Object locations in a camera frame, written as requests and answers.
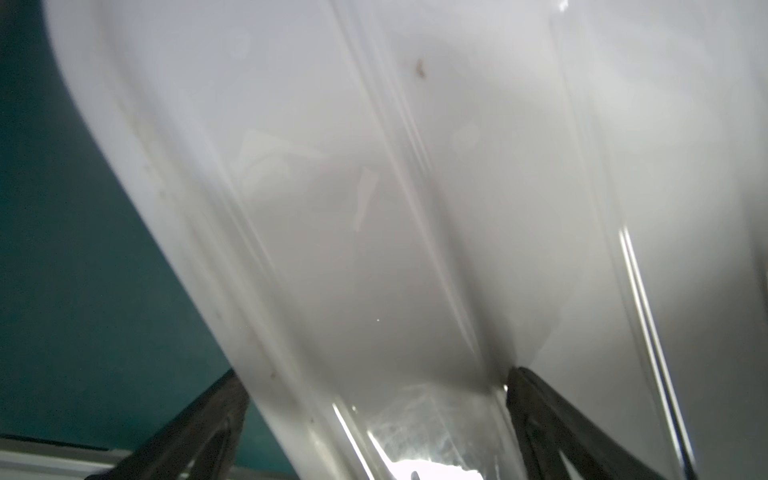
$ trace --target teal wall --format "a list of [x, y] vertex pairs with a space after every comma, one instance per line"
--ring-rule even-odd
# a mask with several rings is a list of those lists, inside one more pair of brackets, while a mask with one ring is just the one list
[[[16, 5], [0, 17], [0, 435], [135, 449], [229, 365], [74, 109], [40, 5]], [[237, 464], [293, 472], [253, 406]]]

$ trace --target white acrylic surface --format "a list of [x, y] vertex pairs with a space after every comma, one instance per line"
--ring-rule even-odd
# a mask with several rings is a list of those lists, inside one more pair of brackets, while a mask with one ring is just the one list
[[758, 4], [705, 6], [47, 16], [89, 128], [303, 478], [523, 478], [500, 401], [513, 364], [679, 475], [624, 226], [700, 477], [752, 478], [762, 31]]

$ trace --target dark green wall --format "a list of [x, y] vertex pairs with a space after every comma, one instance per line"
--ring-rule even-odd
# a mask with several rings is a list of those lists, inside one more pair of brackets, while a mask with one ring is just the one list
[[[135, 449], [229, 365], [85, 129], [37, 2], [0, 17], [0, 435]], [[292, 472], [255, 407], [239, 465]]]

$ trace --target bright light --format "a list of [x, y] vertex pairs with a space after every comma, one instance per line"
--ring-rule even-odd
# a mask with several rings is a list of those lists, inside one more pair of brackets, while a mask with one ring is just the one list
[[419, 474], [419, 480], [483, 480], [477, 470], [466, 471], [455, 465], [443, 465], [429, 460], [400, 460], [393, 462], [371, 432], [368, 432], [373, 448], [381, 455], [395, 480], [411, 480], [411, 474]]
[[336, 412], [336, 417], [339, 419], [339, 423], [341, 423], [341, 426], [344, 429], [344, 433], [346, 433], [346, 437], [349, 439], [349, 443], [351, 443], [352, 448], [355, 449], [357, 458], [360, 459], [360, 463], [362, 463], [362, 467], [366, 470], [366, 474], [368, 474], [368, 478], [370, 480], [373, 480], [373, 473], [371, 472], [371, 469], [368, 466], [368, 462], [366, 462], [366, 460], [363, 458], [362, 452], [360, 451], [360, 447], [357, 446], [357, 442], [355, 442], [354, 437], [352, 437], [352, 432], [350, 432], [349, 427], [346, 426], [346, 422], [344, 422], [344, 417], [341, 416], [339, 407], [337, 407], [335, 403], [333, 404], [333, 411]]

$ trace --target dirt spot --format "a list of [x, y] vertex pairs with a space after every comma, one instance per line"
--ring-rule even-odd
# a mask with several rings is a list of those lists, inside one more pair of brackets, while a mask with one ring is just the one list
[[415, 70], [419, 78], [427, 78], [427, 74], [424, 73], [424, 61], [421, 58], [416, 62]]

